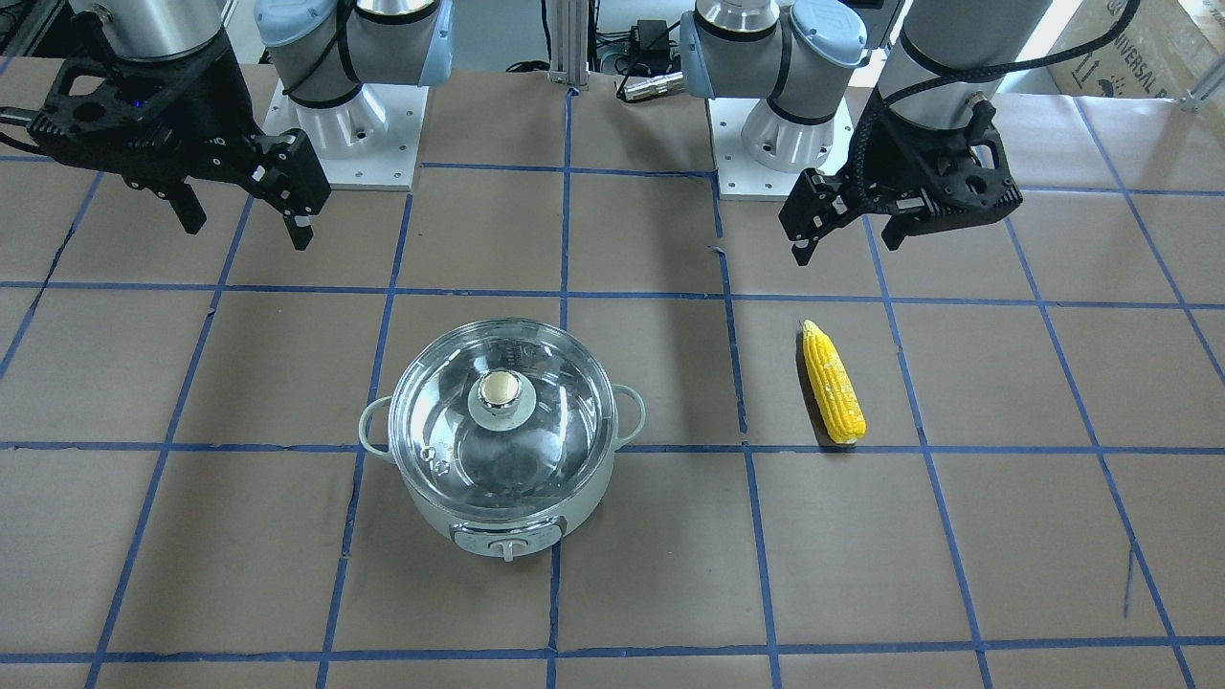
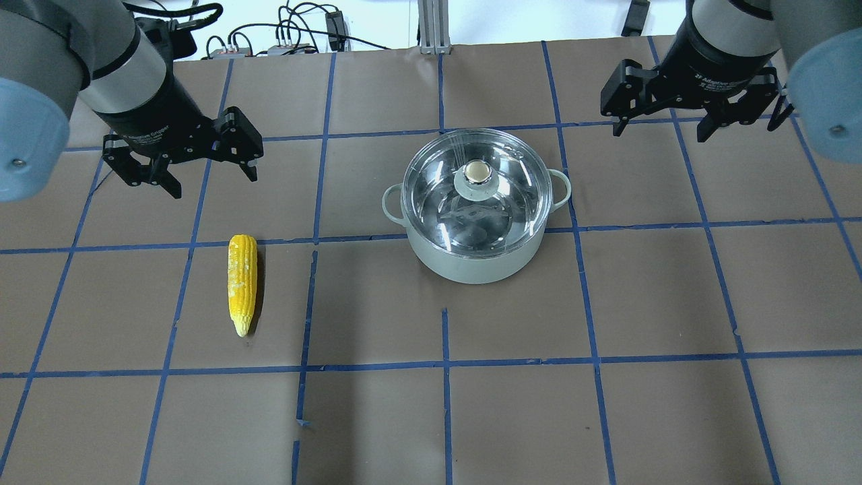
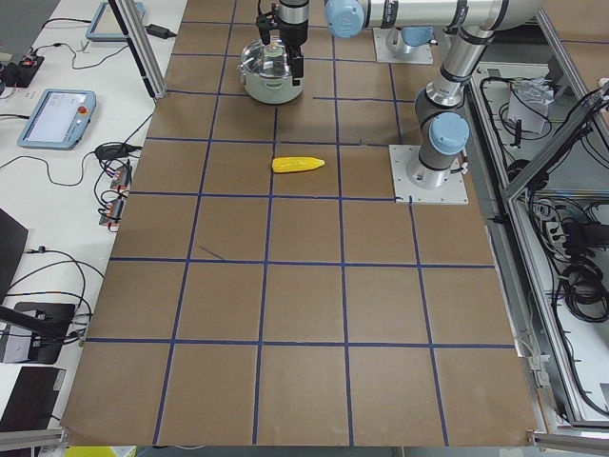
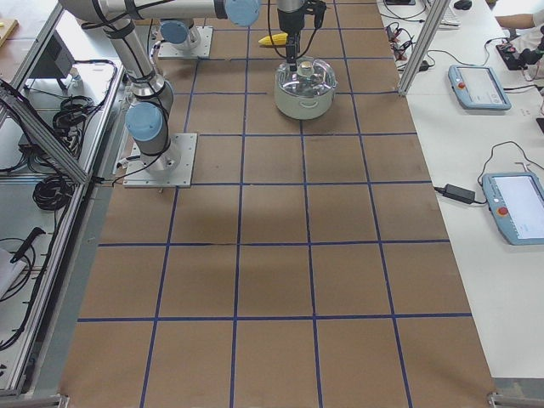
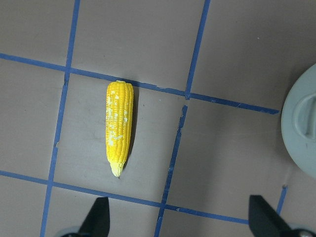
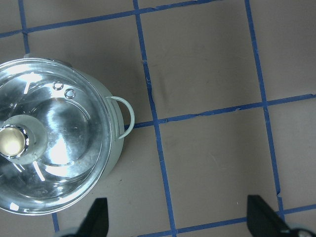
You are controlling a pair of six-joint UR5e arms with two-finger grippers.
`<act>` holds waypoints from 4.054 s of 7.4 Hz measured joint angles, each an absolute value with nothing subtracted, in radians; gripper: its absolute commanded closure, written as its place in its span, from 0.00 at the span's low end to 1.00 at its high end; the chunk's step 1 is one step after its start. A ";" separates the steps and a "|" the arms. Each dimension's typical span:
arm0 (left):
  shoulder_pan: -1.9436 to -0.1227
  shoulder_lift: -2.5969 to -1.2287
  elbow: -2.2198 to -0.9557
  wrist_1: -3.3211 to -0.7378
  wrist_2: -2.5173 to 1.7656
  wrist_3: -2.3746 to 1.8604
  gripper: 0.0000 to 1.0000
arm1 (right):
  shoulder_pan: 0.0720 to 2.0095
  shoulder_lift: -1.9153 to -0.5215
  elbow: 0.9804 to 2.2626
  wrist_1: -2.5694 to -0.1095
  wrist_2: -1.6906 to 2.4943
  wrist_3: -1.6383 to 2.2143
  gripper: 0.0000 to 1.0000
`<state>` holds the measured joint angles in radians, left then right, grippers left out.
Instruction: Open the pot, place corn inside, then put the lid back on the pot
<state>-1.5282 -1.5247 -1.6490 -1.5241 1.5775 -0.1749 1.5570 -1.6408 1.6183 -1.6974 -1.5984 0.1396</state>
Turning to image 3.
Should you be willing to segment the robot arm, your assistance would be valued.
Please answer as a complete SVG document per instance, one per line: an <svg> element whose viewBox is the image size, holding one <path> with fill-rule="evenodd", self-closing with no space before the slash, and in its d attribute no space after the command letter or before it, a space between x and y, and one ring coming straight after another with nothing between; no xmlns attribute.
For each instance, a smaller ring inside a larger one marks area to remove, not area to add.
<svg viewBox="0 0 609 457"><path fill-rule="evenodd" d="M269 12L263 12L261 1L257 4L256 27L264 45L270 44L270 32L280 33L287 55L287 64L292 76L292 85L297 87L304 77L304 56L301 47L307 40L309 2L306 0L281 0L272 3Z"/></svg>
<svg viewBox="0 0 609 457"><path fill-rule="evenodd" d="M327 1L331 33L351 38L368 28L406 30L444 26L457 31L436 78L422 89L415 111L422 145L406 166L409 180L422 189L441 187L469 138L467 122L456 113L463 88L498 30L531 19L541 1Z"/></svg>

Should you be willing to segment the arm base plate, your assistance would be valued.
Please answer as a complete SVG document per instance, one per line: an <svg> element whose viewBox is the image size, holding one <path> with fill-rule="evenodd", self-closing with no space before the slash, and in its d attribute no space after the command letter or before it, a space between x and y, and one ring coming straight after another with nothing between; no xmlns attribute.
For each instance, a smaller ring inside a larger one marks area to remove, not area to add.
<svg viewBox="0 0 609 457"><path fill-rule="evenodd" d="M381 63L431 65L433 55L431 27L406 27L373 30L376 60Z"/></svg>
<svg viewBox="0 0 609 457"><path fill-rule="evenodd" d="M446 170L427 169L420 162L418 145L390 145L394 200L399 204L467 205L462 173L452 173L459 164L454 158Z"/></svg>

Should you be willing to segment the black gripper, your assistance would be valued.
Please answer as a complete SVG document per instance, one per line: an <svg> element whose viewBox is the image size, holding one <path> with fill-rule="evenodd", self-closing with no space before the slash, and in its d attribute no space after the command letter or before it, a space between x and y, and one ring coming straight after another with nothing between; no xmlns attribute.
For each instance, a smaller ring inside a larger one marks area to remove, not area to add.
<svg viewBox="0 0 609 457"><path fill-rule="evenodd" d="M301 85L304 77L304 56L301 46L307 40L307 22L291 24L282 19L278 20L280 38L286 45L286 57L289 66L292 86ZM261 42L268 46L270 44L271 21L265 14L259 14L256 18L256 27L260 34Z"/></svg>

